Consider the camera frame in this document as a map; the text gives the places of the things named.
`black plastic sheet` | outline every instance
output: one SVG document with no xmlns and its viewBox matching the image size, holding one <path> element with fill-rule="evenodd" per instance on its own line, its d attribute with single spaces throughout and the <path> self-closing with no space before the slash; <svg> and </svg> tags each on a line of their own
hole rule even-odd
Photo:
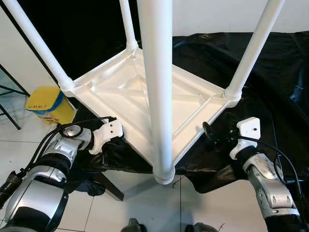
<svg viewBox="0 0 309 232">
<path fill-rule="evenodd" d="M 227 87 L 249 42 L 251 33 L 194 34 L 173 38 L 173 63 L 220 87 Z M 238 105 L 226 109 L 213 123 L 218 134 L 225 134 L 229 115 L 239 120 L 258 117 L 261 141 L 278 144 L 307 179 L 309 166 L 309 33 L 271 33 L 243 89 Z M 95 117 L 80 105 L 75 121 Z M 85 124 L 97 129 L 101 122 Z M 271 159 L 276 155 L 259 146 Z M 196 191 L 205 193 L 237 179 L 246 178 L 229 157 L 230 148 L 209 150 L 202 135 L 176 166 L 176 173 L 187 176 Z M 80 152 L 77 165 L 90 171 L 107 169 L 151 173 L 151 166 L 122 139 L 113 139 L 103 154 Z M 282 161 L 287 176 L 290 167 Z"/>
</svg>

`yellow container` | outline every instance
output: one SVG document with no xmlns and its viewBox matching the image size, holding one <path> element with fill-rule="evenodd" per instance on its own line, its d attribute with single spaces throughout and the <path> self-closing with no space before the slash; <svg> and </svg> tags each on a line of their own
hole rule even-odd
<svg viewBox="0 0 309 232">
<path fill-rule="evenodd" d="M 66 124 L 74 118 L 74 109 L 58 87 L 37 88 L 29 97 L 26 109 L 34 112 L 47 124 Z"/>
</svg>

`white wall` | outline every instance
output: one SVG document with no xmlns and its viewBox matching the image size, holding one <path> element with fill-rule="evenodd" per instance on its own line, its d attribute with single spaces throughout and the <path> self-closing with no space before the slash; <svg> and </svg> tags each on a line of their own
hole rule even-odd
<svg viewBox="0 0 309 232">
<path fill-rule="evenodd" d="M 173 0 L 173 35 L 251 32 L 267 0 Z M 309 0 L 286 0 L 276 32 L 309 30 Z"/>
<path fill-rule="evenodd" d="M 30 94 L 39 86 L 56 86 L 1 7 L 0 64 Z"/>
</svg>

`white cylindrical leg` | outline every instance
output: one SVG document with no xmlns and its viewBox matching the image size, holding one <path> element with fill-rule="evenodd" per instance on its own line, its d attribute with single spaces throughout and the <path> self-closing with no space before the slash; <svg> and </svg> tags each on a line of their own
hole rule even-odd
<svg viewBox="0 0 309 232">
<path fill-rule="evenodd" d="M 248 79 L 283 4 L 284 0 L 268 0 L 234 77 L 230 85 L 224 90 L 224 97 L 226 99 L 231 101 L 240 100 L 241 90 Z"/>
<path fill-rule="evenodd" d="M 175 175 L 172 161 L 172 1 L 137 2 L 155 156 L 153 172 L 158 183 L 168 184 Z"/>
<path fill-rule="evenodd" d="M 3 0 L 5 6 L 8 8 L 13 18 L 16 20 L 22 31 L 25 33 L 31 44 L 44 60 L 50 71 L 53 73 L 58 81 L 58 84 L 63 91 L 73 89 L 74 82 L 64 72 L 53 53 L 41 38 L 33 24 L 18 4 L 17 0 Z"/>
<path fill-rule="evenodd" d="M 128 0 L 119 0 L 119 2 L 120 2 L 122 20 L 124 22 L 126 32 L 126 48 L 129 51 L 132 51 L 138 48 L 138 44 L 135 40 L 129 2 Z"/>
</svg>

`black chair leg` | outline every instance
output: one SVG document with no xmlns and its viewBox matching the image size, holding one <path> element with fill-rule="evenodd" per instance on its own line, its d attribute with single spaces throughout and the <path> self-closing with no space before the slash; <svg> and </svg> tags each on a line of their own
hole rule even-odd
<svg viewBox="0 0 309 232">
<path fill-rule="evenodd" d="M 3 114 L 0 115 L 6 115 L 8 119 L 14 124 L 14 126 L 20 130 L 20 126 L 14 121 L 14 119 L 9 115 L 9 113 L 3 108 L 3 106 L 0 104 L 0 109 L 3 111 Z"/>
<path fill-rule="evenodd" d="M 103 173 L 97 173 L 92 177 L 97 183 L 103 185 L 109 192 L 119 200 L 124 200 L 124 194 Z"/>
</svg>

